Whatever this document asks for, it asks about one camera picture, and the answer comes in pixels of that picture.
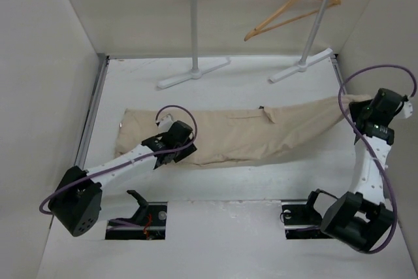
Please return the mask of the beige cargo trousers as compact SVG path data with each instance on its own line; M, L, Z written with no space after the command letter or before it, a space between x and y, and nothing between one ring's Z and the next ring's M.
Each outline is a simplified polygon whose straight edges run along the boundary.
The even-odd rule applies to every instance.
M247 110L165 109L174 120L196 124L197 150L182 161L191 167L228 167L279 157L327 132L339 123L352 102L369 95L343 95L287 107Z

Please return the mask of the wooden clothes hanger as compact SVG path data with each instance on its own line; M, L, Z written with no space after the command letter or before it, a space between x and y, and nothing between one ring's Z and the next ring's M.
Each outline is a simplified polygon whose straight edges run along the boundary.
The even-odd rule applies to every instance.
M279 7L276 11L274 11L270 16L265 18L262 22L256 25L252 30L250 30L244 37L244 41L248 41L253 37L271 31L273 29L277 29L281 26L290 24L292 22L298 21L305 17L314 15L319 12L319 7L315 8L314 10L307 11L305 13L290 17L287 20L283 20L278 24L272 25L274 21L276 21L279 17L287 14L291 9L299 7L300 3L305 0L286 0L286 2ZM342 0L307 0L309 2L317 1L318 3L325 1L325 8L332 8L342 4Z

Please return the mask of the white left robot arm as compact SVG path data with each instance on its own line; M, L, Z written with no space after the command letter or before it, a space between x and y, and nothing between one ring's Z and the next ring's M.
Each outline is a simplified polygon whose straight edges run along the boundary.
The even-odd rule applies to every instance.
M197 123L195 119L192 122L190 126L169 114L157 122L158 134L144 139L127 153L89 169L71 167L47 199L50 213L72 236L87 233L103 218L102 200L106 192L138 174L177 163L196 152Z

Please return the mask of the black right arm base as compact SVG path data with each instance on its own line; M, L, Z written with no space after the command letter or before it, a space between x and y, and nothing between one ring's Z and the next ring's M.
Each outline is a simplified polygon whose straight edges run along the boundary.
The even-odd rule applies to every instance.
M304 202L282 203L280 220L284 224L287 240L330 238L320 230L322 215Z

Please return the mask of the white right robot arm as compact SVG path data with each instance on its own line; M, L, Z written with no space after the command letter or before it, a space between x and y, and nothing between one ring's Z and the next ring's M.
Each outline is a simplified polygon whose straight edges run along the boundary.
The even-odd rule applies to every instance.
M383 181L386 160L394 144L389 127L398 114L408 118L412 106L408 97L380 88L369 101L352 102L344 114L353 126L355 168L349 190L328 209L319 201L303 207L304 219L319 223L323 234L358 252L374 254L376 242L395 223L395 210L385 205Z

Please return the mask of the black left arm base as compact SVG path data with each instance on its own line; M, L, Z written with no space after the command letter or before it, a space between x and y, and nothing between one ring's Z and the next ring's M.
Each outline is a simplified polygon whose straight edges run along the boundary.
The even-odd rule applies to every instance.
M168 203L150 203L139 222L122 219L127 223L108 222L105 240L165 240Z

